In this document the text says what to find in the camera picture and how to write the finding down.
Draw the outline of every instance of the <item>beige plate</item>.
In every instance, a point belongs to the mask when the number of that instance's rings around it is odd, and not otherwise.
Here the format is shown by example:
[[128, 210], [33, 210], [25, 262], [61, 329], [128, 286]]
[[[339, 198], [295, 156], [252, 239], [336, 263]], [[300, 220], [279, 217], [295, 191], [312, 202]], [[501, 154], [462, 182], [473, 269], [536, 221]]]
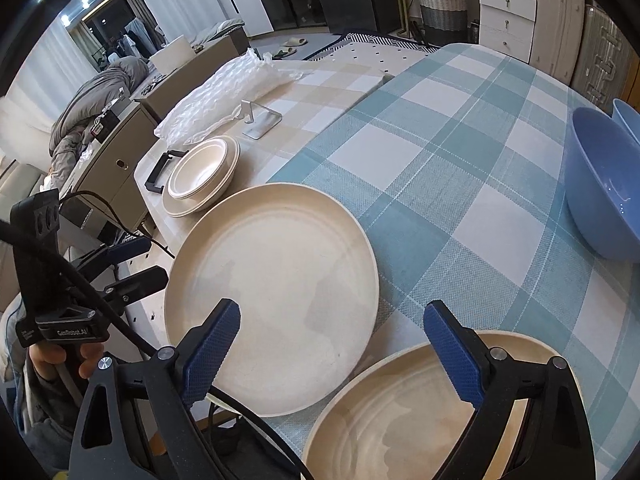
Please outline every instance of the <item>beige plate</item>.
[[[528, 336], [478, 332], [490, 348], [546, 363], [558, 355]], [[527, 405], [517, 400], [485, 480], [500, 478]], [[322, 411], [303, 461], [316, 480], [424, 480], [453, 449], [474, 409], [462, 402], [429, 343], [391, 355], [344, 387]]]
[[221, 298], [240, 331], [214, 384], [260, 416], [296, 412], [337, 388], [369, 342], [378, 270], [356, 219], [299, 184], [265, 184], [220, 202], [195, 225], [164, 296], [177, 345]]
[[181, 200], [169, 195], [167, 186], [164, 186], [162, 190], [162, 206], [169, 216], [179, 218], [212, 206], [231, 184], [231, 179], [234, 176], [234, 171], [240, 158], [240, 144], [233, 137], [219, 136], [216, 138], [224, 140], [228, 146], [226, 158], [222, 163], [226, 171], [223, 169], [209, 180], [203, 189], [193, 196], [188, 196]]
[[169, 195], [182, 199], [202, 190], [224, 170], [226, 152], [228, 143], [220, 137], [205, 140], [191, 148], [171, 172], [166, 184]]

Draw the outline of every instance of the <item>beige tablecloth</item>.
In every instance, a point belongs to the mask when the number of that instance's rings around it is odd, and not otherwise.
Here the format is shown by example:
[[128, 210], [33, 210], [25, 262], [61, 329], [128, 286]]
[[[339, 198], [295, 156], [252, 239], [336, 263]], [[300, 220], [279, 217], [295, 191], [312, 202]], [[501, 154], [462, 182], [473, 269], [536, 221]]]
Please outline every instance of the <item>beige tablecloth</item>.
[[[288, 70], [307, 73], [258, 100], [259, 104], [282, 113], [282, 121], [259, 140], [242, 134], [244, 120], [228, 123], [214, 133], [235, 137], [241, 147], [236, 173], [225, 196], [267, 182], [306, 143], [390, 78], [380, 70], [357, 64], [286, 60], [278, 63], [286, 64]], [[145, 182], [166, 149], [164, 141], [158, 140], [138, 163], [134, 177], [156, 226], [175, 254], [205, 212], [171, 218], [162, 207], [161, 195], [146, 190]], [[177, 160], [166, 165], [158, 186], [166, 183]]]

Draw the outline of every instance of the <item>woven basket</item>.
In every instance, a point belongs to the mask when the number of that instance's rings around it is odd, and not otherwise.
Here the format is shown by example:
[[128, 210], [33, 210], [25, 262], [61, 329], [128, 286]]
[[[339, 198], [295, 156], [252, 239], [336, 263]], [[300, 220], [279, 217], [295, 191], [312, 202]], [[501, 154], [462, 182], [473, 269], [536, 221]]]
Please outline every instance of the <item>woven basket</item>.
[[467, 41], [466, 0], [419, 0], [429, 43], [443, 46]]

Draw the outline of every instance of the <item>blue plastic basin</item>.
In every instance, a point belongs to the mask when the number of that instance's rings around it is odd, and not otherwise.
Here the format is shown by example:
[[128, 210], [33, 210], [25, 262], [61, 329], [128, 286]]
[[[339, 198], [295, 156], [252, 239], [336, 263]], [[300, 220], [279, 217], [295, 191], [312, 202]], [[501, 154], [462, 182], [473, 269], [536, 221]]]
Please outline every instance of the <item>blue plastic basin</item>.
[[609, 116], [578, 108], [564, 149], [566, 199], [582, 236], [604, 258], [640, 262], [640, 144]]
[[640, 114], [620, 99], [613, 99], [611, 118], [629, 132], [635, 142], [640, 144]]

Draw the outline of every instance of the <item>screw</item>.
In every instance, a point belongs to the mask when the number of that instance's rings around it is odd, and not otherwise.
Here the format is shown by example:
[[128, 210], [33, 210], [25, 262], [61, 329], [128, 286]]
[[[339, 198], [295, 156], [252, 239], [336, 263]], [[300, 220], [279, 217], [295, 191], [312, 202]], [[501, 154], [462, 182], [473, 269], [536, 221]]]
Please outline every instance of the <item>screw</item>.
[[110, 357], [103, 357], [100, 359], [100, 362], [98, 362], [98, 368], [100, 368], [100, 370], [106, 370], [111, 366], [111, 362]]
[[489, 354], [491, 354], [491, 357], [496, 361], [504, 361], [507, 358], [507, 355], [509, 355], [504, 348], [500, 348], [499, 346], [491, 348], [491, 350], [489, 350]]
[[175, 349], [172, 346], [163, 346], [158, 350], [158, 359], [161, 361], [167, 361], [167, 359], [171, 359], [175, 354]]
[[560, 356], [554, 357], [553, 359], [551, 359], [551, 362], [558, 370], [564, 370], [566, 368], [566, 361]]

